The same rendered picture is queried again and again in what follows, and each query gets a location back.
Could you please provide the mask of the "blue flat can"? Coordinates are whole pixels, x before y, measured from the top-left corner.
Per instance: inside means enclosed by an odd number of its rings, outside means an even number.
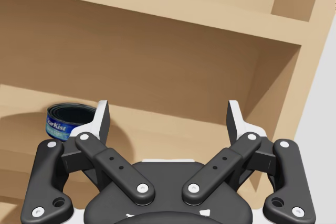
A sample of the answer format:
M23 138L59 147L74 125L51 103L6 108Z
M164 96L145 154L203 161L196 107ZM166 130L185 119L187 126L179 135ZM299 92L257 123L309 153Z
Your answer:
M50 137L64 142L74 128L90 123L95 112L96 108L85 104L54 104L47 109L46 132Z

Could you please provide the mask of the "pale wooden shelf unit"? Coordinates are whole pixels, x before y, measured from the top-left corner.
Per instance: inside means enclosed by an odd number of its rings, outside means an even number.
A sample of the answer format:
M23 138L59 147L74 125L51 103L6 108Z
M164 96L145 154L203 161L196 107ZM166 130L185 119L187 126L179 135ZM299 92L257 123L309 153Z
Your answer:
M334 0L0 0L0 224L19 224L47 108L108 100L130 162L208 162L229 100L296 141L317 224L336 224L336 109L317 92Z

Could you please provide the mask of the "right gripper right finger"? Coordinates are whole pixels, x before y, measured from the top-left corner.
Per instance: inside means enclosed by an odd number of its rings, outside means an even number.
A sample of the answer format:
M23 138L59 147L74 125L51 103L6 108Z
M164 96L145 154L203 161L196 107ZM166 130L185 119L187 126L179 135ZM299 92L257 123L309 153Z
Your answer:
M272 142L265 130L244 121L239 103L228 102L226 126L230 147L222 149L182 187L191 206L202 204L221 184L239 187L255 171L266 173L273 193L266 197L263 215L268 221L315 221L316 213L296 142Z

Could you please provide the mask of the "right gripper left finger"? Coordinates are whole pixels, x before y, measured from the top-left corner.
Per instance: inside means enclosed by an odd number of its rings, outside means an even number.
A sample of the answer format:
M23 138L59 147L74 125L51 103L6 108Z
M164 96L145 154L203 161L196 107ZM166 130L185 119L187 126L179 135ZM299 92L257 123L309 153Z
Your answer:
M99 190L115 183L131 201L149 205L154 186L116 150L106 147L109 105L98 102L93 120L71 131L66 142L44 140L37 147L21 221L68 221L75 209L63 188L72 172L83 171Z

